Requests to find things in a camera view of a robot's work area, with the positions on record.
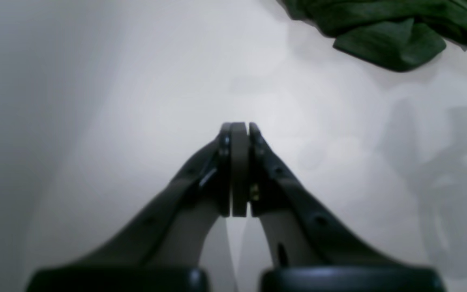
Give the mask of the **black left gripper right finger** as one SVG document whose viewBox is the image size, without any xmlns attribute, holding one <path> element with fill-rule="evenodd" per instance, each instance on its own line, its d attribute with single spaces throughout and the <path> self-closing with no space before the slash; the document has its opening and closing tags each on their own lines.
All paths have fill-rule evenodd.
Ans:
<svg viewBox="0 0 467 292">
<path fill-rule="evenodd" d="M 403 264 L 356 236 L 320 203 L 249 124 L 252 214 L 261 221 L 274 268 L 262 292 L 444 292 L 439 274 Z"/>
</svg>

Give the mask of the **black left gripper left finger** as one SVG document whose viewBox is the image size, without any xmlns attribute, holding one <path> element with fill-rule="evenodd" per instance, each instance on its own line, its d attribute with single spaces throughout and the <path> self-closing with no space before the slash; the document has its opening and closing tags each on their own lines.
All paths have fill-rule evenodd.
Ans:
<svg viewBox="0 0 467 292">
<path fill-rule="evenodd" d="M 248 152 L 245 124 L 222 124 L 117 234 L 70 264 L 38 270 L 26 290 L 208 292 L 202 247 L 217 218 L 230 215 L 234 171 L 247 173 Z"/>
</svg>

